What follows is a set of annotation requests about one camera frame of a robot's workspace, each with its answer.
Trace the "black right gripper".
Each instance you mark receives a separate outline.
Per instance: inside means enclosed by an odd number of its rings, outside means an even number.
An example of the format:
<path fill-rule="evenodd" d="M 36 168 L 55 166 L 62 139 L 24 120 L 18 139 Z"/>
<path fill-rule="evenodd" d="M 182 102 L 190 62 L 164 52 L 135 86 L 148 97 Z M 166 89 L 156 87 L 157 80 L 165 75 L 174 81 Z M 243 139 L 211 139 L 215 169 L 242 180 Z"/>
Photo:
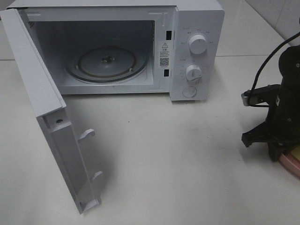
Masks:
<path fill-rule="evenodd" d="M 266 124 L 260 124 L 242 134 L 246 147 L 268 142 L 268 154 L 278 161 L 287 143 L 300 141 L 300 86 L 286 83 L 266 86 L 271 92 Z"/>

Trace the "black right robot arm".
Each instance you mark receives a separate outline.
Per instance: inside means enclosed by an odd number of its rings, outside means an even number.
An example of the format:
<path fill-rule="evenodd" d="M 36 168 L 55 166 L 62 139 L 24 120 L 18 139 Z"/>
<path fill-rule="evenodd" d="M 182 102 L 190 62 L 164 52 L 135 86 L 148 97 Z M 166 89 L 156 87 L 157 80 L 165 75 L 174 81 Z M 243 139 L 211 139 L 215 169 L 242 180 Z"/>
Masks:
<path fill-rule="evenodd" d="M 300 47 L 288 47 L 279 57 L 280 84 L 245 91 L 244 106 L 266 106 L 268 114 L 263 123 L 242 134 L 246 147 L 267 143 L 272 161 L 288 153 L 300 143 Z"/>

